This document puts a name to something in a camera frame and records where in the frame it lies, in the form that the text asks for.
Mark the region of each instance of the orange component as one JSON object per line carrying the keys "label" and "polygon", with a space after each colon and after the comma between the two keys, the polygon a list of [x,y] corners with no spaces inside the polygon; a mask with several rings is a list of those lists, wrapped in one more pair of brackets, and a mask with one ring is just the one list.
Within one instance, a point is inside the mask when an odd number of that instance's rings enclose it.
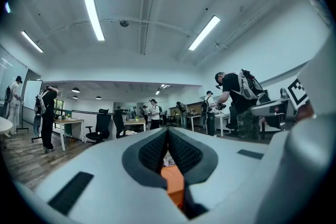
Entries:
{"label": "orange component", "polygon": [[183,203],[184,178],[176,165],[164,167],[161,175],[167,180],[167,194],[179,206]]}

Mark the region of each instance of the whiteboard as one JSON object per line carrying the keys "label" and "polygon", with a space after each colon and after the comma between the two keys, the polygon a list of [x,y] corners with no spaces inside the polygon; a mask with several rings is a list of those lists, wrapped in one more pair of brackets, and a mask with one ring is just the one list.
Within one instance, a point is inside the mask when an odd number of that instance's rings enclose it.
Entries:
{"label": "whiteboard", "polygon": [[28,80],[26,85],[23,106],[35,110],[36,96],[40,94],[42,80]]}

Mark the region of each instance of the camouflage pants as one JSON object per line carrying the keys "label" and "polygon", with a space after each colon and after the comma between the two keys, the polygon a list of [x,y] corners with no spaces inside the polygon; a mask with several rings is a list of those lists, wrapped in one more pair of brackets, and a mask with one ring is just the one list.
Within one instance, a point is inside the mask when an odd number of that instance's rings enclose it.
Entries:
{"label": "camouflage pants", "polygon": [[251,108],[237,114],[238,135],[240,138],[260,139],[259,117],[251,113]]}

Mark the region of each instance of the black pants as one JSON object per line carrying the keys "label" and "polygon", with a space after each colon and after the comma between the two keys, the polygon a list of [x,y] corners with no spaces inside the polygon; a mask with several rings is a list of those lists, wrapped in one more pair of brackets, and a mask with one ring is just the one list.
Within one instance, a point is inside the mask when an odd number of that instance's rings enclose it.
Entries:
{"label": "black pants", "polygon": [[51,134],[53,133],[53,124],[54,124],[54,117],[50,115],[43,115],[42,116],[42,130],[41,136],[43,141],[43,147],[51,150],[54,146],[51,143]]}
{"label": "black pants", "polygon": [[215,113],[208,113],[208,119],[206,121],[206,127],[208,129],[208,135],[215,135]]}
{"label": "black pants", "polygon": [[152,130],[152,129],[160,128],[159,123],[160,123],[160,120],[152,120],[151,130]]}

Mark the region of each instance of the white shirt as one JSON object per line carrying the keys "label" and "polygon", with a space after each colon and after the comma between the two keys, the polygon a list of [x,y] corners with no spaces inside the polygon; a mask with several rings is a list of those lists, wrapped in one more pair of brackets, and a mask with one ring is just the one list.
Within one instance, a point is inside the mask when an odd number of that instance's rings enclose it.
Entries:
{"label": "white shirt", "polygon": [[152,116],[152,120],[159,120],[160,119],[160,109],[159,109],[159,106],[156,104],[154,106],[152,106],[152,109],[153,109],[153,113],[157,113],[157,115],[155,116]]}
{"label": "white shirt", "polygon": [[[211,106],[212,103],[214,103],[214,99],[212,98],[212,96],[210,96],[210,97],[209,97],[209,96],[206,96],[206,97],[204,98],[204,101],[206,101],[206,100],[208,100],[208,103],[209,103],[210,106]],[[215,108],[211,108],[211,112],[212,112],[212,113],[215,113],[215,110],[216,110]]]}
{"label": "white shirt", "polygon": [[19,84],[17,84],[17,82],[14,81],[14,82],[12,82],[12,84],[9,87],[10,87],[10,90],[11,90],[11,95],[13,96],[12,100],[9,100],[9,101],[11,101],[11,105],[18,104],[18,100],[15,98],[14,95],[17,94],[17,88],[19,87]]}

